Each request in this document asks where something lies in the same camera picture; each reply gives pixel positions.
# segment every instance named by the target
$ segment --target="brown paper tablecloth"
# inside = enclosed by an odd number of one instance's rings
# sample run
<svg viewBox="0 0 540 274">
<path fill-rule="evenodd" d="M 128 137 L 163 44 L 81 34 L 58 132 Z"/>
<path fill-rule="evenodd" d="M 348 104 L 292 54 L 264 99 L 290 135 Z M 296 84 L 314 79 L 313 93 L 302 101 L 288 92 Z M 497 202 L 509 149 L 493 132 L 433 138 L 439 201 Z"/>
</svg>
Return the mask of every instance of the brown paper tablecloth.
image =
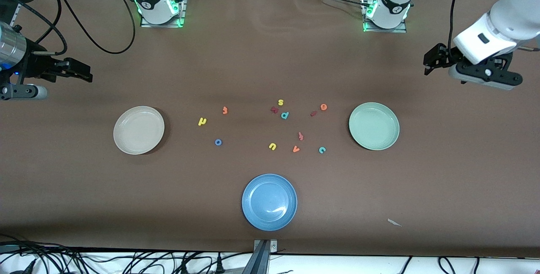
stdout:
<svg viewBox="0 0 540 274">
<path fill-rule="evenodd" d="M 99 43 L 127 45 L 120 0 L 69 1 Z M 137 28 L 122 55 L 94 47 L 64 6 L 66 56 L 91 65 L 94 82 L 27 80 L 50 97 L 1 103 L 0 230 L 85 247 L 245 251 L 276 238 L 293 253 L 538 257 L 540 56 L 515 53 L 510 70 L 524 82 L 513 91 L 461 85 L 446 70 L 426 77 L 451 0 L 413 1 L 408 33 L 382 34 L 334 0 L 189 0 L 184 28 Z M 457 0 L 454 33 L 495 1 Z M 54 18 L 55 0 L 31 5 Z M 17 22 L 32 39 L 46 29 L 24 10 Z M 43 45 L 60 49 L 54 33 Z M 278 99 L 286 121 L 270 112 Z M 351 138 L 349 114 L 364 102 L 398 116 L 393 147 Z M 310 117 L 321 103 L 328 110 Z M 158 109 L 166 133 L 132 156 L 112 130 L 137 105 Z M 276 232 L 241 210 L 246 184 L 265 173 L 287 178 L 299 200 Z"/>
</svg>

